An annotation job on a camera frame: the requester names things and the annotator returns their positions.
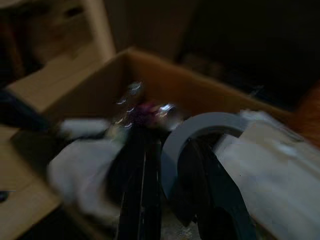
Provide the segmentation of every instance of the black plastic part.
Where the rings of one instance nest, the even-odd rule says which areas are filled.
[[[161,144],[144,136],[143,162],[130,177],[124,192],[117,240],[159,240],[161,237]]]
[[[129,178],[143,165],[146,146],[150,146],[155,139],[164,143],[168,135],[168,131],[161,129],[151,130],[133,126],[124,147],[113,160],[105,178],[105,192],[109,199],[115,204],[121,204]]]
[[[4,89],[0,89],[0,123],[37,132],[46,132],[50,127],[44,117]]]
[[[188,224],[196,215],[202,240],[256,239],[240,190],[201,140],[191,139],[181,152],[178,180],[169,201],[182,223]]]
[[[0,203],[5,202],[9,197],[8,191],[0,191]]]

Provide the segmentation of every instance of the white fabric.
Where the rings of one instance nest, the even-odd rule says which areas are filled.
[[[120,208],[104,194],[104,179],[122,146],[109,139],[77,140],[65,147],[48,166],[48,180],[67,204],[107,225],[117,224]]]
[[[248,127],[255,121],[265,122],[274,128],[286,132],[287,135],[296,138],[297,140],[303,140],[303,138],[297,133],[293,132],[281,122],[275,120],[272,116],[264,111],[250,111],[250,110],[241,110],[239,115],[248,121]],[[238,138],[225,134],[221,137],[219,142],[214,146],[213,151],[215,155],[219,158],[224,154],[224,151],[227,146],[234,143]]]
[[[249,213],[280,240],[320,236],[320,153],[303,145],[255,122],[218,158]]]
[[[69,140],[103,134],[110,123],[103,118],[69,118],[59,125],[58,135]]]

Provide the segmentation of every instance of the cardboard box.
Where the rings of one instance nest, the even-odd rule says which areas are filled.
[[[52,121],[67,117],[111,117],[117,112],[114,103],[133,81],[144,83],[147,99],[177,104],[191,115],[237,113],[242,109],[262,110],[282,121],[291,115],[217,80],[133,48],[118,54],[44,114]]]

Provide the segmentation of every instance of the gray handle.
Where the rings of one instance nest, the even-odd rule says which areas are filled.
[[[166,197],[178,176],[178,160],[185,142],[191,137],[210,133],[240,135],[247,128],[248,121],[238,115],[226,112],[209,112],[189,118],[177,127],[166,139],[161,152],[161,183]]]

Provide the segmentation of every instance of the wooden surface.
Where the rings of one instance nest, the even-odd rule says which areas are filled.
[[[108,62],[116,55],[116,47],[112,30],[109,24],[108,13],[102,0],[81,0],[91,32],[103,63]]]
[[[71,59],[61,55],[40,71],[8,87],[42,112],[101,67],[94,44]],[[14,240],[61,204],[10,143],[16,128],[0,125],[0,190],[13,191],[0,203],[0,240]]]

